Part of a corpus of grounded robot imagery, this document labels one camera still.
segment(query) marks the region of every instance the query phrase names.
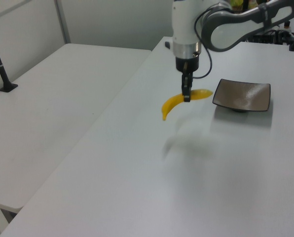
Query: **table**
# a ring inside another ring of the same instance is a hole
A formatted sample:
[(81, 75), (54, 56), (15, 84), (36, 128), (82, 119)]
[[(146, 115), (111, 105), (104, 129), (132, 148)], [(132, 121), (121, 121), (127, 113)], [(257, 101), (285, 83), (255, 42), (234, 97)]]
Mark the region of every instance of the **table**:
[(0, 208), (30, 200), (149, 54), (66, 44), (0, 92)]
[[(1, 237), (294, 236), (294, 52), (240, 43), (211, 74), (269, 82), (268, 112), (206, 100), (161, 106), (181, 89), (164, 38)], [(209, 67), (203, 51), (200, 76)]]

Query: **plate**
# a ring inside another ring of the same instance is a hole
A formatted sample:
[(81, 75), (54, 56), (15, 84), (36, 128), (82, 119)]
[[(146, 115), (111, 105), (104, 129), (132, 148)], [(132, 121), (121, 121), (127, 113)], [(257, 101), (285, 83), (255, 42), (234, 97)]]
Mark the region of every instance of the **plate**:
[(265, 112), (269, 109), (270, 100), (270, 84), (221, 79), (213, 98), (213, 104), (237, 112)]

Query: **wall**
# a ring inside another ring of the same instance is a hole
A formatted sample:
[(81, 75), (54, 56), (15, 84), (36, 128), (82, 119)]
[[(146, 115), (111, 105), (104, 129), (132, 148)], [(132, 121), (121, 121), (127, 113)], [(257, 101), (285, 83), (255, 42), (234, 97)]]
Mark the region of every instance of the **wall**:
[(173, 0), (58, 0), (72, 43), (152, 50), (172, 36)]
[(32, 0), (0, 17), (0, 57), (11, 81), (63, 45), (54, 0)]

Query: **white table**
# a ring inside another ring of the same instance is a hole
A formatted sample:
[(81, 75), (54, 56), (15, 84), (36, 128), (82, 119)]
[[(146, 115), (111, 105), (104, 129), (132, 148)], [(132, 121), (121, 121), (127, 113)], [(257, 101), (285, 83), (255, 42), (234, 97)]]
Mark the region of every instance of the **white table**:
[[(212, 53), (212, 73), (193, 84), (269, 82), (268, 112), (211, 97), (164, 122), (181, 89), (164, 40), (1, 237), (294, 236), (294, 52), (241, 43)], [(203, 52), (197, 75), (208, 66)]]
[(0, 92), (0, 208), (30, 200), (149, 54), (67, 44)]

